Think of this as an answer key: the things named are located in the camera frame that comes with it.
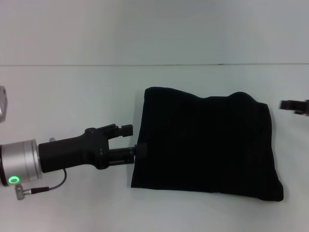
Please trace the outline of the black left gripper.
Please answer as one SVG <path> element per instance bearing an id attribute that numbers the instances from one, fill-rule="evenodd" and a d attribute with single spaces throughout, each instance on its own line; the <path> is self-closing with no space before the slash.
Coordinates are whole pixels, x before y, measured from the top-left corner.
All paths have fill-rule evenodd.
<path id="1" fill-rule="evenodd" d="M 115 124 L 101 128 L 88 128 L 84 134 L 38 145 L 43 173 L 53 172 L 84 164 L 93 165 L 99 170 L 109 166 L 133 164 L 147 157 L 147 144 L 134 147 L 111 149 L 108 140 L 133 135 L 133 125 Z"/>

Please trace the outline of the black shirt with FREE print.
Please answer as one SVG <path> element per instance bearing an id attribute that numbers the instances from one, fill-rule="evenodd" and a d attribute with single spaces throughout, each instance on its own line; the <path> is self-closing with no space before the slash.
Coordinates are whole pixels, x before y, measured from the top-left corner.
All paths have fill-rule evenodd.
<path id="1" fill-rule="evenodd" d="M 133 188 L 284 198 L 266 104 L 244 92 L 200 98 L 165 87 L 145 90 Z"/>

